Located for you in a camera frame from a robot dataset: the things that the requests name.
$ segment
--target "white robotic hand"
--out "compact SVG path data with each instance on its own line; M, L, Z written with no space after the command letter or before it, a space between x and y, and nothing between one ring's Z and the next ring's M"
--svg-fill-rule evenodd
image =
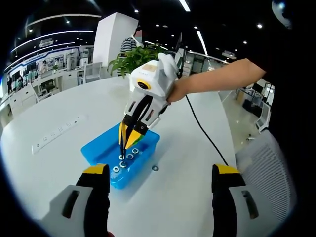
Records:
M124 149L130 148L141 139L148 129L160 120L159 116L168 106L167 98L177 78L178 68L171 55L160 53L157 60L152 60L131 73L135 89L131 93L125 108L125 117L120 127L127 130Z
M164 53L159 53L158 59L160 62L162 62L164 73L167 75L167 77L170 80L175 80L175 78L177 77L177 73L178 73L179 69L178 69L173 57L170 54L166 55Z

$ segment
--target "human arm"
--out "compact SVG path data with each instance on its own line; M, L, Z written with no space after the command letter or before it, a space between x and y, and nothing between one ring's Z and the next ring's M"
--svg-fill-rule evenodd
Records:
M168 102L178 101L190 93L237 89L257 82L265 73L248 59L237 60L214 71L176 81Z

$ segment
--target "monitor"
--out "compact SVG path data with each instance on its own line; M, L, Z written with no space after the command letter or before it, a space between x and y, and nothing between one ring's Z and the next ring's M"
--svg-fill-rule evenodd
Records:
M252 89L254 89L255 91L261 93L262 90L263 90L263 87L261 85L257 84L257 83L254 83Z
M41 85L41 90L44 90L46 89L47 92L49 93L51 90L53 90L55 88L55 83L54 83L54 80L51 79L51 80L48 80L46 82L43 82Z
M16 81L16 80L19 79L19 77L20 77L20 71L18 71L15 74L13 74L12 79L13 79L13 81Z

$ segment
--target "white pillar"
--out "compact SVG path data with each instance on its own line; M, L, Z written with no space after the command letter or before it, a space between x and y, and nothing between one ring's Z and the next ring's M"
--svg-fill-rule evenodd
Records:
M121 13L114 13L99 21L92 62L102 62L102 66L107 67L119 54L123 41L135 32L137 25L138 20Z

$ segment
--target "black cable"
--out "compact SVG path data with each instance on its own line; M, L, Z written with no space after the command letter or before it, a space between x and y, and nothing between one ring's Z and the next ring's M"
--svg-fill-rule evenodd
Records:
M184 50L183 50L182 63L181 63L181 66L180 66L180 68L179 68L179 73L178 73L178 79L179 79L179 80L180 80L180 78L182 77L183 66L184 66L184 62L185 62L186 55L187 55L187 52L186 52L186 50L184 49ZM222 158L223 162L225 163L225 165L228 166L228 164L227 164L226 160L224 159L222 153L219 151L219 149L218 149L217 146L214 144L214 142L212 141L212 139L208 136L208 134L205 132L205 130L204 130L203 127L201 126L201 124L200 124L200 122L199 122L199 120L198 120L198 118L197 118L197 116L196 116L196 114L195 114L195 112L194 112L194 110L193 110L193 107L192 107L191 102L190 102L190 100L189 100L189 98L188 98L187 95L186 95L186 98L187 98L187 101L188 101L189 106L190 106L190 108L191 108L191 111L192 111L192 113L193 113L193 116L194 116L194 118L195 118L196 121L197 121L198 126L200 127L200 129L202 130L202 132L206 135L206 137L208 138L208 140L213 144L213 146L215 147L215 149L216 149L216 151L218 152L218 154L221 156L221 158Z
M194 116L194 118L195 118L196 121L197 121L198 126L200 127L200 129L202 130L202 132L206 135L206 137L208 138L208 140L213 144L213 146L214 146L215 149L217 150L218 154L221 156L221 158L222 158L223 162L225 163L225 165L228 166L228 164L227 164L226 160L224 159L222 153L219 151L219 149L218 149L217 146L214 144L214 142L212 141L212 139L208 136L208 134L205 132L205 130L204 130L203 127L201 126L201 124L200 124L200 122L199 122L199 120L198 120L198 118L197 118L197 116L196 116L196 114L195 114L195 112L194 112L194 110L193 110L193 108L192 108L191 102L190 102L190 100L189 100L189 98L188 98L187 95L186 95L186 98L187 98L187 101L188 101L189 106L190 106L190 108L191 108L191 111L192 111L192 113L193 113L193 116Z

